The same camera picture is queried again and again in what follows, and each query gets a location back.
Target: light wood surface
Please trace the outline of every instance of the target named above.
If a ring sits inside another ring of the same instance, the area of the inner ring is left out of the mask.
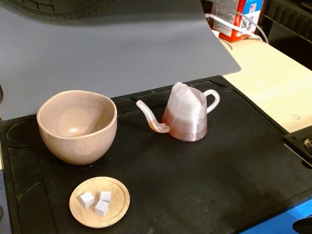
[[[84,208],[79,201],[80,195],[89,191],[95,202],[89,208]],[[99,201],[101,191],[111,191],[111,203],[105,217],[95,213],[95,206]],[[73,191],[69,199],[69,208],[75,219],[90,228],[104,228],[118,222],[127,212],[130,195],[127,188],[118,180],[110,177],[95,177],[81,183]]]
[[[224,78],[287,131],[312,125],[312,71],[259,40],[231,45],[242,70]]]

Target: teapot spout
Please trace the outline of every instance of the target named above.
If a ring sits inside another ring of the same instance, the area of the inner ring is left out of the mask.
[[[158,123],[155,118],[153,112],[147,105],[141,100],[136,102],[136,105],[141,109],[141,111],[145,114],[148,124],[151,129],[153,129],[157,133],[167,133],[170,131],[170,128],[167,123]]]

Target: white cable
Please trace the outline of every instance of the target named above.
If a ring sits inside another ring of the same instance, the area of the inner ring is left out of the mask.
[[[263,32],[263,30],[259,27],[259,25],[257,25],[256,23],[254,23],[249,17],[247,17],[247,16],[245,16],[244,14],[242,14],[242,13],[236,11],[236,10],[233,10],[233,9],[229,8],[228,6],[226,6],[226,5],[224,5],[224,4],[221,4],[221,3],[219,3],[219,2],[215,2],[215,1],[213,1],[213,0],[206,0],[206,1],[212,2],[212,3],[217,4],[217,5],[220,5],[220,6],[224,7],[224,8],[226,8],[227,10],[232,11],[232,12],[235,12],[236,14],[238,14],[238,15],[244,17],[245,19],[247,19],[250,23],[252,23],[254,26],[256,26],[256,28],[257,28],[257,29],[260,31],[260,33],[262,34],[262,36],[263,36],[265,42],[266,42],[267,44],[269,44],[269,40],[268,40],[267,36],[265,35],[265,33]]]
[[[237,26],[235,26],[233,24],[230,24],[229,22],[226,22],[224,19],[221,19],[218,16],[215,16],[213,14],[205,14],[205,16],[206,16],[206,18],[213,18],[214,20],[216,20],[216,21],[218,21],[218,22],[220,22],[220,23],[222,23],[222,24],[224,24],[224,25],[226,25],[226,26],[228,26],[228,27],[230,27],[232,29],[235,29],[235,30],[237,30],[237,31],[239,31],[241,33],[248,34],[249,36],[253,36],[253,37],[256,37],[256,38],[262,40],[262,38],[260,36],[258,36],[256,34],[253,34],[252,32],[249,32],[246,29],[239,28],[239,27],[237,27]]]
[[[227,40],[222,39],[222,38],[218,38],[219,40],[223,41],[225,44],[227,44],[231,50],[233,50],[234,48],[232,47],[231,43],[229,43]]]

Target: teapot handle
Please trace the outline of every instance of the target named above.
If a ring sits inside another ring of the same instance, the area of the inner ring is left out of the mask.
[[[207,90],[204,92],[205,97],[207,97],[208,95],[213,95],[215,97],[215,100],[213,102],[213,104],[211,104],[208,108],[207,108],[207,114],[212,111],[220,102],[220,95],[213,89]]]

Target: round wooden plate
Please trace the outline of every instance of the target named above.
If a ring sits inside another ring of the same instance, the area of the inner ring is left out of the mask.
[[[80,195],[89,191],[94,196],[94,204],[84,208],[79,201]],[[111,204],[105,217],[97,215],[94,207],[101,191],[111,191]],[[69,199],[69,208],[75,219],[90,228],[104,228],[118,222],[127,212],[130,195],[127,188],[118,180],[110,177],[95,177],[82,182],[75,188]]]

